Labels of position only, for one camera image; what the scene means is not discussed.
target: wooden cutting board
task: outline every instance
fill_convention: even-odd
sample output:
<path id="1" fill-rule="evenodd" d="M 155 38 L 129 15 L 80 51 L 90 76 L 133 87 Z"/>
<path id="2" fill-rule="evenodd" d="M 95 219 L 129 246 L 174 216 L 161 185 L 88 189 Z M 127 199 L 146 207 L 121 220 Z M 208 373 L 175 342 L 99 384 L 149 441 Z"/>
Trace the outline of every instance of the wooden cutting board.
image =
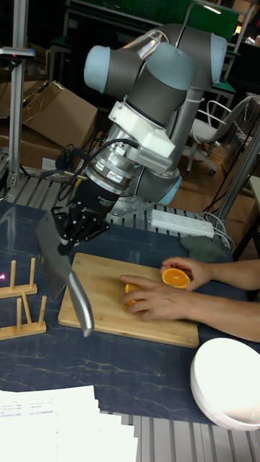
<path id="1" fill-rule="evenodd" d="M 89 297 L 96 331 L 183 347 L 196 348 L 199 345 L 196 323 L 188 321 L 144 323 L 140 320 L 139 314 L 127 313 L 126 307 L 121 304 L 125 287 L 119 279 L 122 274 L 144 276 L 161 282 L 158 269 L 85 253 L 75 255 L 72 268 Z M 58 322 L 64 326 L 80 327 L 68 288 L 61 304 Z"/>

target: orange slice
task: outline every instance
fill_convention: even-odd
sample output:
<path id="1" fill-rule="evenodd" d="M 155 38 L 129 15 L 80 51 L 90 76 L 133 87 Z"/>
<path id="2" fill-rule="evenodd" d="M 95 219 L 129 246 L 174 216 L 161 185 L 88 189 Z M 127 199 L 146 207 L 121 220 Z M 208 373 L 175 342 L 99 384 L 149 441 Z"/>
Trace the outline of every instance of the orange slice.
<path id="1" fill-rule="evenodd" d="M 135 284 L 126 284 L 125 294 L 128 294 L 129 292 L 133 292 L 134 290 L 141 290 L 141 287 L 136 286 Z M 127 302 L 127 305 L 132 305 L 135 302 L 136 300 L 130 300 L 130 302 Z"/>
<path id="2" fill-rule="evenodd" d="M 178 268 L 168 268 L 162 273 L 162 280 L 165 284 L 185 289 L 191 280 L 184 271 Z"/>

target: power strip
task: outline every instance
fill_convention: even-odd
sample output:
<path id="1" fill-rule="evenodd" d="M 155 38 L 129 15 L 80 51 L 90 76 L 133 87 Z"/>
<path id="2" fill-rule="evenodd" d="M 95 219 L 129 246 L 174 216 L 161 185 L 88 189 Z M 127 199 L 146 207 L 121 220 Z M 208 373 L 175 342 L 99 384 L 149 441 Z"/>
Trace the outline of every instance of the power strip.
<path id="1" fill-rule="evenodd" d="M 212 223 L 204 222 L 200 219 L 182 217 L 181 215 L 152 210 L 150 222 L 154 228 L 181 232 L 182 234 L 190 236 L 214 237 L 214 228 Z"/>

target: white plate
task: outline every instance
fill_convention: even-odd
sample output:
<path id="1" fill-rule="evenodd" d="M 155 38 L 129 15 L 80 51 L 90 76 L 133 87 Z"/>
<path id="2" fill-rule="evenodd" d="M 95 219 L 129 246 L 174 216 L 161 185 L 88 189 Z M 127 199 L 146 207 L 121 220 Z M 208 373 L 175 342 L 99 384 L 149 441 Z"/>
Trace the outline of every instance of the white plate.
<path id="1" fill-rule="evenodd" d="M 242 342 L 203 344 L 191 364 L 191 391 L 202 412 L 219 426 L 260 428 L 260 355 Z"/>

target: white chair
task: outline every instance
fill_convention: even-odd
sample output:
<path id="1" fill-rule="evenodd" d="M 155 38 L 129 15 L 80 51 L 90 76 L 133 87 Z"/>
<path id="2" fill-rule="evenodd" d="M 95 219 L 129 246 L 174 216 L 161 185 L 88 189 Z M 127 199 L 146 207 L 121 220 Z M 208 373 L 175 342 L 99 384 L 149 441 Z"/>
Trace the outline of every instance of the white chair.
<path id="1" fill-rule="evenodd" d="M 192 166 L 192 162 L 194 161 L 194 158 L 198 160 L 202 160 L 203 162 L 208 164 L 208 166 L 211 167 L 211 170 L 209 171 L 210 175 L 214 175 L 216 173 L 217 171 L 216 165 L 213 164 L 213 162 L 209 160 L 207 156 L 210 154 L 215 141 L 217 141 L 223 135 L 225 135 L 225 133 L 230 128 L 231 123 L 239 116 L 242 110 L 249 103 L 250 99 L 251 99 L 251 96 L 248 96 L 243 101 L 238 103 L 233 110 L 226 108 L 225 106 L 223 106 L 222 104 L 214 100 L 208 101 L 206 112 L 199 109 L 198 112 L 205 114 L 207 116 L 208 123 L 200 121 L 198 118 L 195 118 L 192 124 L 189 136 L 191 136 L 194 139 L 194 143 L 192 147 L 185 147 L 183 151 L 183 155 L 186 155 L 188 157 L 188 167 L 186 170 L 187 176 L 190 176 L 191 174 L 191 166 Z M 214 103 L 215 105 L 221 106 L 221 108 L 224 108 L 228 112 L 228 115 L 223 120 L 220 120 L 218 117 L 211 115 L 209 112 L 210 103 Z M 212 127 L 212 124 L 211 124 L 212 119 L 215 119 L 216 121 L 219 122 L 218 128 Z M 198 144 L 202 144 L 202 143 L 209 143 L 208 152 L 197 149 Z"/>

